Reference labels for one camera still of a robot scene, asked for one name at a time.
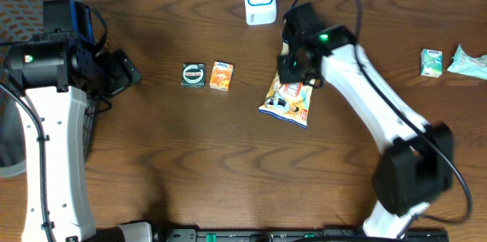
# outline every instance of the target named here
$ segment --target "snack bag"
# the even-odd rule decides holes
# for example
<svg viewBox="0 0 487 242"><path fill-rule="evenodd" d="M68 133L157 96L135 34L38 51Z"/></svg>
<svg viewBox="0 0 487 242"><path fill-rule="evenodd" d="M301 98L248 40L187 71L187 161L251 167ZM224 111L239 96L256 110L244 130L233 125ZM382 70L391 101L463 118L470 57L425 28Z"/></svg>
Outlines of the snack bag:
<svg viewBox="0 0 487 242"><path fill-rule="evenodd" d="M283 43L282 54L286 54L288 51L288 44ZM267 92L266 101L259 107L259 113L267 113L276 119L298 124L306 129L312 90L313 87L303 85L303 83L281 84L276 72Z"/></svg>

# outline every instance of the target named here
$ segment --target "wood grain surface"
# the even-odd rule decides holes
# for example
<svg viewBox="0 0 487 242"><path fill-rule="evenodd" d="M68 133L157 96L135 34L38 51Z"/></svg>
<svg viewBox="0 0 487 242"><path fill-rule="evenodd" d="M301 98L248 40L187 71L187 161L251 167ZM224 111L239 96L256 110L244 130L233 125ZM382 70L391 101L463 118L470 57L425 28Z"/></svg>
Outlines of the wood grain surface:
<svg viewBox="0 0 487 242"><path fill-rule="evenodd" d="M111 49L123 48L141 84L98 117L86 163L91 211L99 228L136 219L201 228L323 228L360 225L376 196L377 147L333 88L314 91L308 129L257 112L282 48L280 18L293 0L277 0L274 24L247 26L244 0L85 0L98 8ZM311 1L328 24L355 26L352 0ZM461 43L487 54L487 0L363 0L361 44L410 107L455 135L455 162L474 198L451 241L485 240L487 226L487 81L446 72ZM419 76L423 48L444 53L444 74ZM180 86L184 62L235 65L229 92ZM0 240L20 240L24 175L0 180ZM428 214L460 216L458 183Z"/></svg>

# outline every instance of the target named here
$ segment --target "plastic wrapper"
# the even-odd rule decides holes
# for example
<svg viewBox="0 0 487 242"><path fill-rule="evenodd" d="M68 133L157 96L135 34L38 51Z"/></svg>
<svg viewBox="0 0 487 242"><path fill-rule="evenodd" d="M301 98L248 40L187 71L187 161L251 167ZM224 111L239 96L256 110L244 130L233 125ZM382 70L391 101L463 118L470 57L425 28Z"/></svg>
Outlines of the plastic wrapper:
<svg viewBox="0 0 487 242"><path fill-rule="evenodd" d="M448 67L449 72L487 79L487 55L474 59L459 45L452 60L453 63Z"/></svg>

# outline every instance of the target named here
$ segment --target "green led light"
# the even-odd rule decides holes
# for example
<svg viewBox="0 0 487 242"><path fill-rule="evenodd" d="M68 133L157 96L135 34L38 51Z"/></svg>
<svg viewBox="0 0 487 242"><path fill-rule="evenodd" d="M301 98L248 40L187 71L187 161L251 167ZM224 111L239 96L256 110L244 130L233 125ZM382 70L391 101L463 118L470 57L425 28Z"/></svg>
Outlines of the green led light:
<svg viewBox="0 0 487 242"><path fill-rule="evenodd" d="M24 61L25 61L25 63L32 62L33 61L33 56L31 56L31 55L25 55L24 56Z"/></svg>
<svg viewBox="0 0 487 242"><path fill-rule="evenodd" d="M324 33L324 34L320 35L320 39L327 41L328 40L328 35Z"/></svg>
<svg viewBox="0 0 487 242"><path fill-rule="evenodd" d="M206 242L216 242L216 234L207 234Z"/></svg>

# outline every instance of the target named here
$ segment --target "packaging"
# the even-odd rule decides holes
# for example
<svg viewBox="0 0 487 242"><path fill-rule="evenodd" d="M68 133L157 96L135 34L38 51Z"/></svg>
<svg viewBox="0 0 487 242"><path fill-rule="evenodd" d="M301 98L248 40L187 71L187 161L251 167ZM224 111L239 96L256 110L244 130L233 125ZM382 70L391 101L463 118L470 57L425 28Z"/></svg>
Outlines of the packaging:
<svg viewBox="0 0 487 242"><path fill-rule="evenodd" d="M440 51L423 49L421 51L421 75L439 78L443 72L442 59L443 54Z"/></svg>
<svg viewBox="0 0 487 242"><path fill-rule="evenodd" d="M212 76L210 77L210 88L228 91L233 72L234 66L232 64L215 62L213 64Z"/></svg>
<svg viewBox="0 0 487 242"><path fill-rule="evenodd" d="M487 55L474 59L459 45L452 60L453 63L448 67L449 72L487 79Z"/></svg>
<svg viewBox="0 0 487 242"><path fill-rule="evenodd" d="M281 84L276 72L267 92L266 101L259 107L259 112L298 124L306 129L312 90L311 86L302 83Z"/></svg>
<svg viewBox="0 0 487 242"><path fill-rule="evenodd" d="M183 64L181 86L184 88L205 87L206 70L204 64Z"/></svg>

